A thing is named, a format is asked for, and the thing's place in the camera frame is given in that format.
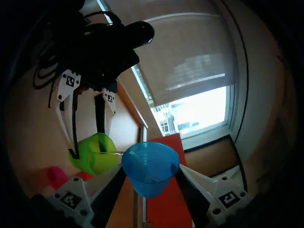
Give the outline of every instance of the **white window sill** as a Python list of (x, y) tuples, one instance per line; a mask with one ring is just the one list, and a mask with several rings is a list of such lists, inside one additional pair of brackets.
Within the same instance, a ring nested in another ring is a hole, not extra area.
[(227, 125), (215, 128), (202, 134), (182, 139), (183, 149), (187, 150), (197, 146), (204, 145), (229, 134)]

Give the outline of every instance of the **red board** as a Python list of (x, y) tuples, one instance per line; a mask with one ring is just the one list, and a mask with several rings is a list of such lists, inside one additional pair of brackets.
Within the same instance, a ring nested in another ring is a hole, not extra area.
[[(180, 163), (186, 165), (185, 153), (179, 134), (149, 141), (172, 147), (179, 155)], [(192, 228), (192, 218), (175, 177), (172, 178), (172, 181), (160, 196), (147, 199), (147, 220), (153, 224), (153, 228)]]

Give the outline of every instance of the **blue plastic cup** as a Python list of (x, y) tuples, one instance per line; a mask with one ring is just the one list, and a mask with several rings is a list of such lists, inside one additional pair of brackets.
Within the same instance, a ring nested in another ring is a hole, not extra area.
[(159, 142), (131, 146), (122, 156), (122, 167), (135, 191), (146, 198), (163, 193), (179, 168), (179, 156)]

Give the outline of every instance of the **window blind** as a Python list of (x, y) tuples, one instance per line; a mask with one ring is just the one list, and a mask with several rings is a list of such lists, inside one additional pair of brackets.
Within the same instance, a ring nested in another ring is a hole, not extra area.
[(153, 41), (135, 51), (156, 105), (234, 83), (233, 46), (208, 1), (108, 0), (107, 5), (123, 23), (143, 20), (155, 30)]

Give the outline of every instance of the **green plastic cup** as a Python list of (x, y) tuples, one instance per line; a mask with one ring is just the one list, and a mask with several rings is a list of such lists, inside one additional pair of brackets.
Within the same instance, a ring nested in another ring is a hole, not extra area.
[(116, 147), (109, 136), (96, 133), (78, 142), (80, 159), (73, 159), (71, 163), (78, 169), (93, 176), (102, 174), (118, 165)]

